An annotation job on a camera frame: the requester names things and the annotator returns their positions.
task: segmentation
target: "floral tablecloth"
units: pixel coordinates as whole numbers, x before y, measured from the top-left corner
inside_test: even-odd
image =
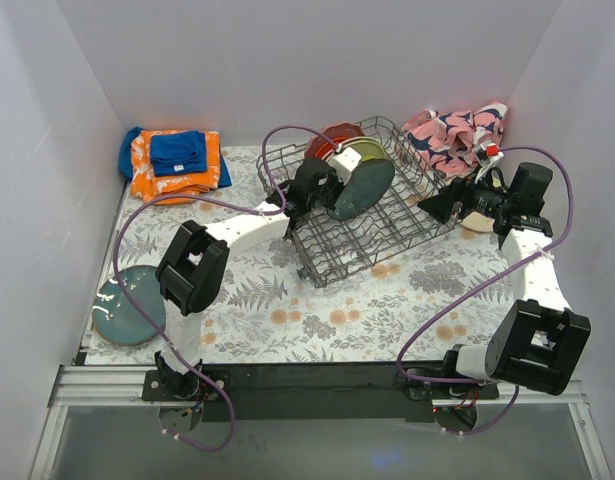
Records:
[[[234,186],[208,194],[237,205],[265,198],[257,177],[258,147],[224,148]],[[120,226],[141,201],[123,200]],[[179,225],[224,220],[234,212],[209,203],[153,207],[137,218],[121,249],[121,267],[158,265]],[[299,279],[293,245],[274,240],[230,259],[223,288],[204,314],[198,341],[205,363],[391,361],[403,343],[452,299],[504,269],[493,234],[457,227],[417,248],[317,289]],[[106,278],[112,276],[111,264]],[[501,282],[447,315],[406,358],[441,359],[455,343],[488,340],[512,303]],[[113,345],[96,331],[87,365],[152,364],[160,338]]]

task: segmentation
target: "red component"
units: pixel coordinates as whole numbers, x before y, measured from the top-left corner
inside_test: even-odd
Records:
[[[498,155],[499,151],[500,150],[498,150],[498,145],[496,145],[495,143],[492,143],[491,145],[487,145],[487,150],[485,150],[488,157],[493,157],[494,155]]]

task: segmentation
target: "red plate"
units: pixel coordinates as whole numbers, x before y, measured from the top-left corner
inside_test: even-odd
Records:
[[[353,123],[335,123],[326,126],[321,130],[336,143],[344,142],[354,137],[364,137],[362,129]],[[325,158],[325,156],[333,150],[332,146],[322,138],[313,137],[305,148],[305,158]]]

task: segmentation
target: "table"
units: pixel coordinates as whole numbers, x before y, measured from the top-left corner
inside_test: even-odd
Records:
[[[254,207],[265,197],[255,166],[259,147],[223,148],[234,186],[207,194]],[[141,205],[126,191],[116,231]],[[121,268],[158,265],[179,225],[211,223],[233,211],[196,202],[152,207],[133,223]],[[293,245],[274,240],[230,259],[223,288],[204,312],[205,363],[393,361],[414,331],[453,299],[505,268],[493,234],[458,227],[448,234],[317,289],[300,279]],[[100,284],[113,274],[108,261]],[[439,360],[456,343],[487,342],[512,303],[507,281],[468,300],[427,331],[405,357]],[[160,338],[113,345],[89,328],[86,365],[150,365]]]

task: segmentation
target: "cable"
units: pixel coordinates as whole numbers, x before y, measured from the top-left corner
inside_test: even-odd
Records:
[[[327,143],[329,143],[330,145],[332,145],[332,147],[334,148],[334,150],[337,150],[339,148],[339,146],[333,141],[331,140],[329,137],[325,136],[324,134],[322,134],[321,132],[314,130],[312,128],[309,127],[302,127],[302,126],[297,126],[297,125],[282,125],[280,127],[276,127],[273,130],[271,130],[263,139],[263,143],[262,143],[262,165],[263,168],[265,169],[265,173],[267,174],[267,177],[269,178],[269,183],[271,184],[271,186],[273,187],[273,189],[278,193],[278,195],[280,196],[281,199],[281,206],[278,210],[274,210],[271,212],[265,212],[264,214],[259,211],[259,210],[255,210],[252,208],[246,208],[246,207],[239,207],[236,205],[231,205],[229,203],[226,202],[221,202],[220,200],[215,200],[213,198],[205,198],[205,197],[201,197],[201,196],[197,196],[197,195],[186,195],[186,194],[173,194],[173,195],[163,195],[161,197],[157,197],[147,203],[144,203],[143,205],[141,205],[140,207],[138,207],[127,219],[127,221],[125,222],[125,224],[121,227],[120,231],[118,232],[118,237],[116,238],[116,241],[114,242],[114,248],[112,251],[112,266],[114,268],[114,278],[116,279],[116,281],[118,282],[118,286],[120,287],[120,290],[123,292],[123,294],[125,295],[125,297],[127,298],[127,300],[129,301],[129,303],[131,303],[134,308],[136,310],[138,310],[138,312],[145,318],[145,320],[147,320],[152,327],[154,327],[154,329],[156,330],[156,332],[158,333],[158,335],[160,335],[163,340],[165,340],[165,343],[167,344],[167,347],[169,349],[171,349],[172,353],[174,354],[174,356],[180,361],[180,363],[182,363],[186,368],[189,369],[190,372],[194,373],[194,375],[196,375],[200,380],[202,380],[203,382],[205,382],[207,385],[209,385],[210,387],[212,387],[214,390],[216,390],[221,397],[223,397],[223,399],[225,400],[225,403],[227,404],[227,408],[229,409],[229,433],[227,434],[227,437],[225,438],[225,440],[223,440],[222,443],[220,443],[219,445],[216,446],[206,446],[203,445],[199,442],[197,442],[196,440],[186,437],[185,435],[181,435],[173,430],[170,429],[164,429],[163,433],[167,433],[168,435],[171,435],[172,437],[178,439],[178,440],[182,440],[185,443],[188,443],[189,445],[198,448],[199,450],[203,450],[205,452],[218,452],[220,450],[222,450],[232,439],[232,437],[234,436],[234,430],[236,427],[236,414],[234,411],[234,405],[231,402],[231,399],[229,398],[229,395],[227,395],[227,393],[220,388],[213,380],[211,380],[209,377],[207,377],[206,375],[204,375],[203,373],[201,373],[199,370],[197,370],[196,368],[194,368],[193,365],[191,365],[189,362],[187,362],[187,360],[185,360],[185,358],[178,352],[178,350],[174,347],[174,345],[171,342],[171,339],[169,338],[169,336],[167,335],[167,333],[165,333],[165,330],[163,328],[160,327],[160,325],[158,325],[158,323],[151,317],[151,315],[149,315],[149,313],[140,305],[140,303],[132,296],[132,294],[130,293],[129,289],[126,287],[125,282],[123,280],[123,278],[121,278],[120,275],[120,268],[119,268],[119,250],[120,250],[120,244],[122,242],[123,237],[125,236],[125,233],[127,232],[127,229],[129,228],[129,226],[131,225],[131,223],[136,219],[136,217],[138,215],[140,215],[145,209],[151,207],[152,205],[157,204],[158,202],[162,201],[162,200],[167,200],[167,199],[190,199],[190,200],[200,200],[203,202],[207,202],[207,203],[213,203],[214,205],[218,205],[221,207],[225,207],[225,208],[230,208],[232,210],[236,210],[239,212],[243,212],[243,213],[248,213],[251,215],[265,215],[265,216],[269,216],[269,215],[279,215],[281,213],[283,213],[285,211],[285,207],[287,206],[287,199],[285,198],[285,195],[283,193],[283,191],[280,189],[280,187],[278,186],[278,184],[276,183],[276,181],[274,180],[274,176],[271,173],[271,169],[269,168],[269,164],[267,162],[267,142],[269,141],[269,138],[276,132],[280,131],[280,130],[286,130],[286,129],[298,129],[298,130],[305,130],[307,132],[310,132],[314,135],[318,135],[319,137],[321,137],[323,140],[325,140]]]
[[[519,269],[520,267],[523,267],[527,265],[529,262],[532,262],[533,260],[541,256],[543,252],[547,252],[551,250],[552,248],[556,248],[558,245],[563,243],[565,238],[567,238],[567,235],[569,235],[569,231],[571,230],[571,225],[572,225],[572,221],[574,217],[574,193],[573,193],[573,188],[571,185],[571,180],[569,178],[569,174],[567,173],[567,170],[565,169],[565,166],[560,162],[560,160],[558,160],[551,153],[549,153],[548,151],[542,148],[522,145],[518,147],[508,147],[508,148],[501,149],[502,152],[511,152],[513,150],[530,150],[533,152],[541,153],[547,158],[549,158],[556,165],[556,167],[558,167],[558,169],[560,170],[560,173],[562,174],[563,179],[565,180],[565,187],[567,189],[568,208],[567,208],[567,223],[565,224],[565,229],[563,230],[562,235],[558,237],[558,239],[556,239],[554,242],[544,247],[542,251],[537,251],[537,252],[532,253],[529,257],[523,260],[520,260],[519,262],[516,262],[515,264],[508,267],[506,270],[494,275],[489,280],[486,280],[485,282],[481,283],[477,287],[474,287],[473,289],[471,289],[470,291],[462,295],[460,298],[458,298],[457,300],[454,300],[452,303],[447,305],[440,312],[438,312],[432,318],[427,320],[418,330],[416,330],[416,332],[411,336],[411,338],[407,340],[407,342],[405,342],[405,345],[403,345],[403,348],[400,350],[400,352],[398,353],[398,357],[396,358],[396,368],[401,374],[403,374],[406,378],[410,380],[416,380],[419,382],[432,382],[432,383],[480,383],[479,380],[474,380],[474,379],[469,379],[469,378],[442,378],[442,377],[423,377],[420,375],[412,375],[410,373],[407,373],[404,370],[403,364],[402,364],[403,358],[405,356],[405,353],[407,353],[407,350],[409,350],[409,348],[413,345],[413,343],[418,338],[420,338],[420,336],[427,329],[429,329],[434,323],[436,323],[446,314],[448,314],[453,309],[455,309],[458,305],[463,303],[465,300],[475,296],[477,293],[481,292],[482,290],[489,287],[493,283],[496,283],[500,279],[506,277],[507,275]],[[518,386],[516,386],[514,395],[512,396],[509,404],[503,409],[503,411],[499,415],[497,415],[492,421],[486,423],[485,425],[482,425],[481,427],[477,429],[471,430],[469,434],[482,432],[494,426],[496,423],[498,423],[505,416],[505,414],[509,411],[509,409],[512,407],[514,402],[516,402],[516,398],[518,398],[519,392],[520,392],[520,389],[518,388]]]

